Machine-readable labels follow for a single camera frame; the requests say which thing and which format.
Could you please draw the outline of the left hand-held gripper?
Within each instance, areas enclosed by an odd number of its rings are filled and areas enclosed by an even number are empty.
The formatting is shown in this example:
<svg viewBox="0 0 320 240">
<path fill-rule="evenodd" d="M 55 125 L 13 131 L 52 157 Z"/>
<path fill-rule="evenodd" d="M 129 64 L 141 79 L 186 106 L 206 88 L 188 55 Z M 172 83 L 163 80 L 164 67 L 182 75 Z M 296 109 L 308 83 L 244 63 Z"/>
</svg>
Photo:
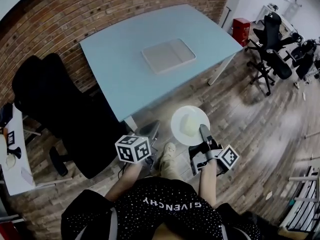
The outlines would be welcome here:
<svg viewBox="0 0 320 240">
<path fill-rule="evenodd" d="M 155 120 L 139 129 L 139 136 L 123 135 L 114 145 L 121 162 L 129 164 L 143 163 L 150 169 L 155 164 L 157 150 L 153 147 L 160 127 L 160 121 Z"/>
</svg>

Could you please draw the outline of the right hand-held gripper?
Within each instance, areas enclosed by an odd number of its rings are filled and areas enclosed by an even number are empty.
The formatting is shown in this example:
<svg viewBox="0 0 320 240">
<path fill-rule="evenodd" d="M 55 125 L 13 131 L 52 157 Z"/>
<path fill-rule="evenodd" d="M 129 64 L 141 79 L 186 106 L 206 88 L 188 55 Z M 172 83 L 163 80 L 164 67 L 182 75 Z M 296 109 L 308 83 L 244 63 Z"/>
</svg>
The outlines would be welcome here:
<svg viewBox="0 0 320 240">
<path fill-rule="evenodd" d="M 240 158 L 237 152 L 230 145 L 223 148 L 221 144 L 218 144 L 205 124 L 200 125 L 199 131 L 203 142 L 188 148 L 193 176 L 197 175 L 210 160 L 217 160 L 219 168 L 217 176 L 231 170 Z"/>
</svg>

